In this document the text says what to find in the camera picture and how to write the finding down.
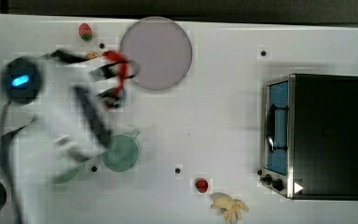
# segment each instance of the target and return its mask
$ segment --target orange object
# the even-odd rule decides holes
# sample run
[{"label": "orange object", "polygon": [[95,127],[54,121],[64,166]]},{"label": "orange object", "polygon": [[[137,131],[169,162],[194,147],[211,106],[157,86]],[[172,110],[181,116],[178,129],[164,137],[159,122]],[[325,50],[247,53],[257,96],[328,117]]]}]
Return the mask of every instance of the orange object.
[{"label": "orange object", "polygon": [[100,55],[94,51],[91,51],[89,53],[86,54],[86,59],[87,60],[91,60],[91,59],[96,59],[96,58],[99,58]]}]

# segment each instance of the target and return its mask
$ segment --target oven handle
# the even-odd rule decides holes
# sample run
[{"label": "oven handle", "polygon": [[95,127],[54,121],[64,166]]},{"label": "oven handle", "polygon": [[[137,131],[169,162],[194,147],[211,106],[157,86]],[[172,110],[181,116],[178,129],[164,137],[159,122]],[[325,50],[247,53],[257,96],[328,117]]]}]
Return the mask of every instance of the oven handle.
[{"label": "oven handle", "polygon": [[276,106],[273,104],[267,113],[267,125],[266,125],[266,142],[268,149],[271,153],[276,149],[287,149],[287,147],[275,147],[274,146],[274,137],[275,137],[275,111],[276,110],[289,110],[288,106]]}]

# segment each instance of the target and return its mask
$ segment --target blue light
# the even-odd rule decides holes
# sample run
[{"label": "blue light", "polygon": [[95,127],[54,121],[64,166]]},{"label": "blue light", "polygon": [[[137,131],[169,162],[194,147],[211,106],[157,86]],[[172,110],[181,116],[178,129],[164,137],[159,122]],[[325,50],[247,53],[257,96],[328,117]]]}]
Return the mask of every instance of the blue light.
[{"label": "blue light", "polygon": [[28,82],[29,80],[30,80],[30,78],[28,76],[16,77],[11,82],[11,85],[14,86],[14,87],[17,87],[17,86],[20,86],[20,85]]}]

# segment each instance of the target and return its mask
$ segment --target white table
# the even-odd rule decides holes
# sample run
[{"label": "white table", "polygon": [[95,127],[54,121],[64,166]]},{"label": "white table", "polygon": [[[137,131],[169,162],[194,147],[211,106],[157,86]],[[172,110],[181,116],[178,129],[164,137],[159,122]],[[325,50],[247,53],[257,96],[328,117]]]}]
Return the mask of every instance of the white table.
[{"label": "white table", "polygon": [[[92,24],[92,43],[77,34]],[[21,55],[57,48],[77,52],[118,49],[131,20],[0,15],[0,70]],[[151,93],[129,85],[127,106],[109,116],[141,130],[139,163],[110,172],[99,158],[67,185],[39,197],[49,223],[224,223],[197,194],[192,181],[205,177],[213,192],[246,202],[241,223],[358,223],[358,202],[289,201],[258,182],[261,87],[293,72],[358,75],[358,29],[179,22],[194,48],[186,79],[171,91]],[[267,57],[261,57],[265,50]],[[3,106],[0,92],[0,112]],[[7,129],[31,118],[12,107]],[[92,173],[92,165],[99,167]],[[179,179],[175,165],[182,164]],[[11,219],[11,204],[0,223]]]}]

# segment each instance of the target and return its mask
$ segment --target stainless steel oven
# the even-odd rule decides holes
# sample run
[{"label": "stainless steel oven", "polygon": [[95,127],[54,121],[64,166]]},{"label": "stainless steel oven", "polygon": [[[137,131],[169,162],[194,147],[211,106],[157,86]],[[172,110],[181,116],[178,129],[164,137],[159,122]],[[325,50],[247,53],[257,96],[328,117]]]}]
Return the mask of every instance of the stainless steel oven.
[{"label": "stainless steel oven", "polygon": [[264,91],[262,184],[295,200],[358,201],[358,77],[293,74]]}]

